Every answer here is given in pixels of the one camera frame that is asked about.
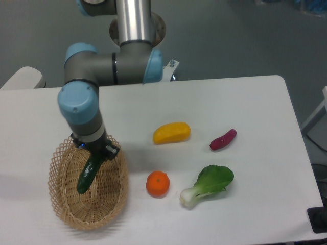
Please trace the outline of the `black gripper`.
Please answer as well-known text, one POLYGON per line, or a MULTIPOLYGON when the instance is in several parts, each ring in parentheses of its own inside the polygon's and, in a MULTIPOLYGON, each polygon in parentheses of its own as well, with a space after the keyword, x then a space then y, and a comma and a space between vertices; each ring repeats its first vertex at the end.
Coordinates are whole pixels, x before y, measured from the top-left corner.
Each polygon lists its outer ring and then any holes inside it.
POLYGON ((71 133, 71 138, 77 148, 85 149, 89 151, 92 156, 100 156, 105 161, 113 160, 120 151, 120 148, 114 145, 113 142, 107 138, 106 133, 92 142, 81 141, 75 137, 73 133, 71 133))

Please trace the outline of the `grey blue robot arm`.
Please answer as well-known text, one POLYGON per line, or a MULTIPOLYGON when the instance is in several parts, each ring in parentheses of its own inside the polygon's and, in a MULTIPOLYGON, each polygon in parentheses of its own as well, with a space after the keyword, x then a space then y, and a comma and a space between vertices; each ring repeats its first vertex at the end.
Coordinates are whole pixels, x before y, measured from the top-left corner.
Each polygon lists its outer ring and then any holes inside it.
POLYGON ((162 55, 154 48, 155 23, 150 1, 77 1, 86 16, 116 15, 120 50, 99 54, 87 43, 66 51, 65 84, 58 106, 72 130, 73 142, 92 156, 112 160, 119 152, 107 138, 99 109, 99 87, 152 83, 162 79, 162 55))

